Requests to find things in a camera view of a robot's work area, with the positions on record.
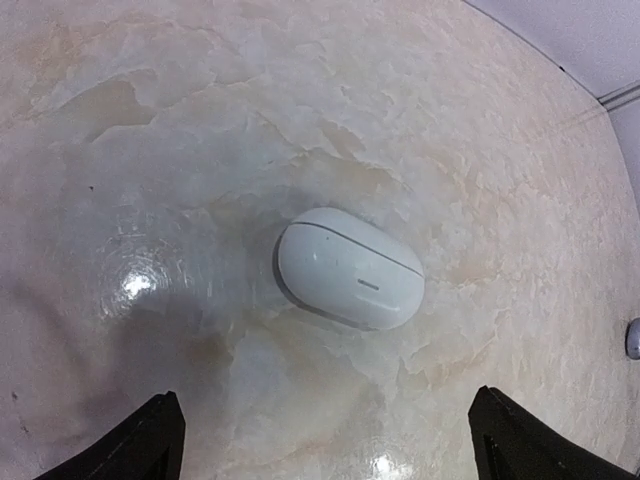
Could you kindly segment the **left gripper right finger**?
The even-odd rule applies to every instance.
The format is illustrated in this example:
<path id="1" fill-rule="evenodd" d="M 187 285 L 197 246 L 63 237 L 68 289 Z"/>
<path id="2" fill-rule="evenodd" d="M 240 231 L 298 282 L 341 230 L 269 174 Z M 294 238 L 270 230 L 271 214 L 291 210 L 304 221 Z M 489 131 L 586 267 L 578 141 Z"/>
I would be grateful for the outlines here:
<path id="1" fill-rule="evenodd" d="M 633 479 L 634 474 L 565 439 L 495 387 L 468 412 L 480 479 Z"/>

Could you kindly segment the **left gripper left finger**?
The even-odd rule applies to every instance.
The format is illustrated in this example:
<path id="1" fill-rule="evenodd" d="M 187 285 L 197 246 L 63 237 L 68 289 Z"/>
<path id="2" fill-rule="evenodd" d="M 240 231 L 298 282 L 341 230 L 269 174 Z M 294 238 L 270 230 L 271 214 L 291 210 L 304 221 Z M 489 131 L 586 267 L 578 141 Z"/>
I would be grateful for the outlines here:
<path id="1" fill-rule="evenodd" d="M 156 394 L 93 445 L 38 478 L 178 479 L 185 433 L 176 393 Z"/>

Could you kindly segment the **blue-grey earbud charging case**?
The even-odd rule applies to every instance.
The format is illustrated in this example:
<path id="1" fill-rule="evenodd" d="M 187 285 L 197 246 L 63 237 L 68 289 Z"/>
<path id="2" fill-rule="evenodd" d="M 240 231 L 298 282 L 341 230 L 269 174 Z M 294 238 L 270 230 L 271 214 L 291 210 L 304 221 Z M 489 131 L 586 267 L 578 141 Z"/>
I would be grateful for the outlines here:
<path id="1" fill-rule="evenodd" d="M 631 320 L 625 336 L 625 352 L 631 360 L 640 359 L 640 318 Z"/>

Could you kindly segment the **white earbud charging case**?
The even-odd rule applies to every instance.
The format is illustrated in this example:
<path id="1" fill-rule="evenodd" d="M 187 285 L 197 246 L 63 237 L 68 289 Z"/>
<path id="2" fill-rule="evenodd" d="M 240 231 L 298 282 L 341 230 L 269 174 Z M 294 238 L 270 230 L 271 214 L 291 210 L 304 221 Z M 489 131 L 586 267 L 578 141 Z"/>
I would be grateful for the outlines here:
<path id="1" fill-rule="evenodd" d="M 342 210 L 311 209 L 293 219 L 275 248 L 287 294 L 307 309 L 366 330 L 404 325 L 424 298 L 417 254 Z"/>

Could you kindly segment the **right aluminium frame post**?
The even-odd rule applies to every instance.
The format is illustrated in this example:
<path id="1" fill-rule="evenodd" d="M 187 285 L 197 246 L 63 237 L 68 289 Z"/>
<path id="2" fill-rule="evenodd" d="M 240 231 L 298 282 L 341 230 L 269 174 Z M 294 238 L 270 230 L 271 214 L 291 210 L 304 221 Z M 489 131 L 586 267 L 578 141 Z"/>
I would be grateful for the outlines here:
<path id="1" fill-rule="evenodd" d="M 624 87 L 612 91 L 598 98 L 598 102 L 607 111 L 613 111 L 629 103 L 637 101 L 640 97 L 640 81 L 636 80 Z"/>

